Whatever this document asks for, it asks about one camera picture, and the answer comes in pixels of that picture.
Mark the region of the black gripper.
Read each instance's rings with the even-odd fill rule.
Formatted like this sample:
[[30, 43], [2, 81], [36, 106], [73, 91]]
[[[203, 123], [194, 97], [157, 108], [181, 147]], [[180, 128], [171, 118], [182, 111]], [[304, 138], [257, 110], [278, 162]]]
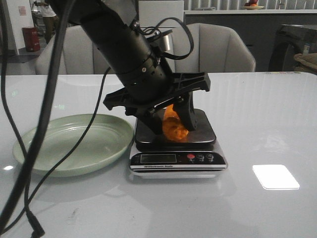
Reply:
[[106, 95], [104, 105], [109, 110], [123, 106], [128, 115], [141, 114], [138, 120], [158, 135], [163, 132], [162, 119], [147, 110], [177, 97], [173, 110], [183, 126], [188, 131], [197, 128], [192, 91], [210, 90], [206, 73], [173, 73], [164, 59], [157, 63], [154, 56], [106, 56], [106, 61], [124, 86]]

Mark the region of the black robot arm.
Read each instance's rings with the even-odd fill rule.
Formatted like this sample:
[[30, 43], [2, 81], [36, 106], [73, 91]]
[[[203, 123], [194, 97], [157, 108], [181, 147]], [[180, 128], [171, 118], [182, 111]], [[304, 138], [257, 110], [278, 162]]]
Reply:
[[173, 105], [181, 122], [189, 131], [197, 128], [192, 93], [210, 89], [205, 73], [174, 73], [167, 58], [145, 38], [137, 26], [136, 11], [129, 0], [64, 0], [50, 1], [55, 13], [66, 13], [67, 19], [80, 25], [123, 88], [106, 95], [104, 105], [111, 110], [125, 107], [155, 134], [162, 133], [158, 110]]

